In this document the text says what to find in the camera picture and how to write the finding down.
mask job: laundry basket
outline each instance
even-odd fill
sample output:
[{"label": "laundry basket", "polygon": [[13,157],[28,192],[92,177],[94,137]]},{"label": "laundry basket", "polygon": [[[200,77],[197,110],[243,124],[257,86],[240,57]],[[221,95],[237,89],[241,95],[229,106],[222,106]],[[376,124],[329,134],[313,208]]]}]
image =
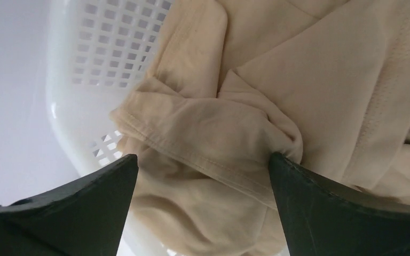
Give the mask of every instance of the laundry basket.
[{"label": "laundry basket", "polygon": [[[51,1],[48,116],[80,175],[122,156],[116,148],[121,134],[109,120],[109,112],[142,79],[173,1]],[[136,256],[177,255],[131,214],[123,240]]]}]

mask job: beige cloth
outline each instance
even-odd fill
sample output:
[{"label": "beige cloth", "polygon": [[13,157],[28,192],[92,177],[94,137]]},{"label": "beige cloth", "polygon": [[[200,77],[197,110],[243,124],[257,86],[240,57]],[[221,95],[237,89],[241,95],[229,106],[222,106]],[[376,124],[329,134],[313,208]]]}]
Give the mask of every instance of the beige cloth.
[{"label": "beige cloth", "polygon": [[176,0],[112,119],[131,210],[187,256],[281,250],[274,151],[410,203],[410,0]]}]

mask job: white background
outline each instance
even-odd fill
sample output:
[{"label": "white background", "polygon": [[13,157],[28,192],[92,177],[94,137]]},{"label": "white background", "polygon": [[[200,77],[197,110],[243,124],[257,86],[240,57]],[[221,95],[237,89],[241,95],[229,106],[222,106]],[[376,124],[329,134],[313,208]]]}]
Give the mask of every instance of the white background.
[{"label": "white background", "polygon": [[48,0],[0,0],[1,205],[78,178],[46,114],[48,13]]}]

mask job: black object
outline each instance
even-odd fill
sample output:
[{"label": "black object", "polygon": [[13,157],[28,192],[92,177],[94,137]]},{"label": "black object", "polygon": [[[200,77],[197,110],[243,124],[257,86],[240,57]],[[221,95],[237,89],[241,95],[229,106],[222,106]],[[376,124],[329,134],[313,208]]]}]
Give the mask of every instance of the black object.
[{"label": "black object", "polygon": [[291,256],[410,255],[410,206],[346,187],[280,153],[269,169]]},{"label": "black object", "polygon": [[0,206],[0,256],[116,255],[138,173],[120,160],[46,193]]}]

